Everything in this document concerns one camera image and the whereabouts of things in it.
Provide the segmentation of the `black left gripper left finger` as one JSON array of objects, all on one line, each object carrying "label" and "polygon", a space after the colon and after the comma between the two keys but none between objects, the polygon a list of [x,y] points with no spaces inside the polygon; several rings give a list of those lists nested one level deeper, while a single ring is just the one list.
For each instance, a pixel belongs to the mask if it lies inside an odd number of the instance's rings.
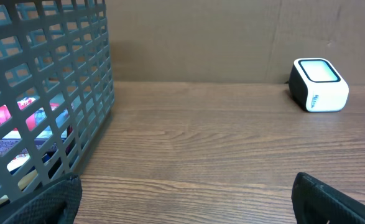
[{"label": "black left gripper left finger", "polygon": [[80,176],[69,173],[0,207],[0,223],[73,223],[82,198]]}]

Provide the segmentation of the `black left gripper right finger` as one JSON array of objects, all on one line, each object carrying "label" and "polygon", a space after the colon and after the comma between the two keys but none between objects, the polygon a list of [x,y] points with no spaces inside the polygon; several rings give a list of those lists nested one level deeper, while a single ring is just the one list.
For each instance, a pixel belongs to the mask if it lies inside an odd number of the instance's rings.
[{"label": "black left gripper right finger", "polygon": [[365,205],[313,176],[299,172],[292,187],[298,224],[365,223]]}]

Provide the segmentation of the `red purple tissue pack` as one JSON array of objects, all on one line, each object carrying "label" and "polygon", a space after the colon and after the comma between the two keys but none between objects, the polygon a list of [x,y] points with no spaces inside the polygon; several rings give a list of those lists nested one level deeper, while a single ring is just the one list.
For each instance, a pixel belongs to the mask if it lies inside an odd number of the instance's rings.
[{"label": "red purple tissue pack", "polygon": [[[26,107],[28,107],[30,104],[32,104],[34,101],[36,100],[36,98],[34,97],[25,97],[22,100],[18,101],[17,104],[19,106],[20,109],[25,109]],[[35,129],[45,118],[47,117],[45,111],[43,108],[39,108],[34,114],[30,115],[27,119],[26,119],[26,125],[28,127],[28,129],[30,131],[32,131],[33,129]],[[60,113],[59,117],[57,117],[56,120],[56,124],[58,126],[61,126],[65,120],[68,118],[68,111],[64,110],[62,113]],[[11,119],[11,114],[7,108],[6,105],[2,105],[0,107],[0,125],[2,125],[3,123],[5,123],[7,120]]]}]

